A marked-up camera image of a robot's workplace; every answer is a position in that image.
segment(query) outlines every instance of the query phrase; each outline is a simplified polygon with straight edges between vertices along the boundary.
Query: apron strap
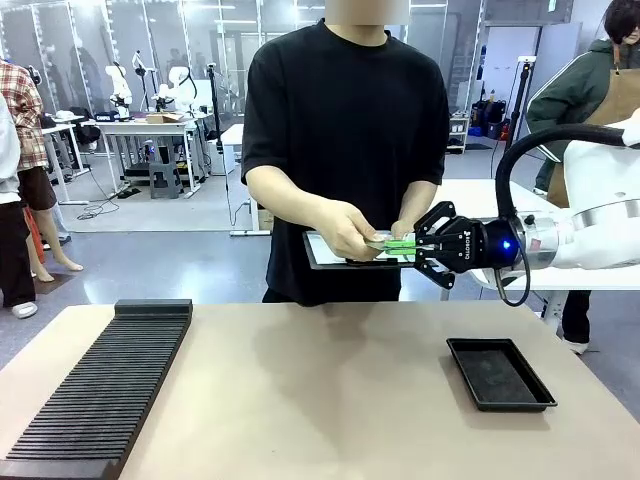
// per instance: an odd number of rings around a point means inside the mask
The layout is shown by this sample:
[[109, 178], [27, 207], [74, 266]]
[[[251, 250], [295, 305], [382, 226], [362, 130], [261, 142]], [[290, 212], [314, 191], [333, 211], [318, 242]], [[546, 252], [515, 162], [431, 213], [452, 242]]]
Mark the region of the apron strap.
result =
[[620, 75], [620, 45], [613, 45], [613, 65], [616, 67], [616, 74]]

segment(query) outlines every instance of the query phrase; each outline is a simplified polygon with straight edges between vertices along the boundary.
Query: black ridged rack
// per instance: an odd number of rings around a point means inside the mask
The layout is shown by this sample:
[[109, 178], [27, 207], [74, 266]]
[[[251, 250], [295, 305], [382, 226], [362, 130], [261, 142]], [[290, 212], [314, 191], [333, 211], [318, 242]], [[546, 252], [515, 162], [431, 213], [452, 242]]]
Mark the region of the black ridged rack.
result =
[[191, 300], [122, 300], [31, 421], [0, 480], [112, 480], [124, 468], [182, 339]]

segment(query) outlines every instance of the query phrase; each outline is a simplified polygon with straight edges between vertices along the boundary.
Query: clipboard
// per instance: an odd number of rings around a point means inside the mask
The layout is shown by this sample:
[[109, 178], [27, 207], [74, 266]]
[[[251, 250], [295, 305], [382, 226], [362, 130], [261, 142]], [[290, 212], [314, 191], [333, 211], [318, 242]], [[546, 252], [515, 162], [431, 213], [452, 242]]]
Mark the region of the clipboard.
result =
[[304, 232], [302, 235], [312, 270], [395, 270], [413, 268], [416, 260], [415, 255], [389, 255], [383, 252], [372, 262], [352, 262], [337, 257], [318, 232]]

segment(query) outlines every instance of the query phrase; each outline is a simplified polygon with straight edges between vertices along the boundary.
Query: man's hand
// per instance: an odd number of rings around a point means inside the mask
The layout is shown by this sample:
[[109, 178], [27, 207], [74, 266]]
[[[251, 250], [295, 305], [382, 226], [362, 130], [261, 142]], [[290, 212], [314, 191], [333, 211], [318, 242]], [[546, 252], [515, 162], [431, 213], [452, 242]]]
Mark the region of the man's hand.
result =
[[378, 235], [362, 212], [350, 203], [323, 199], [311, 223], [340, 258], [370, 262], [381, 253], [365, 241], [379, 242], [384, 237]]
[[394, 240], [404, 240], [408, 233], [413, 233], [413, 224], [407, 220], [398, 220], [391, 226]]

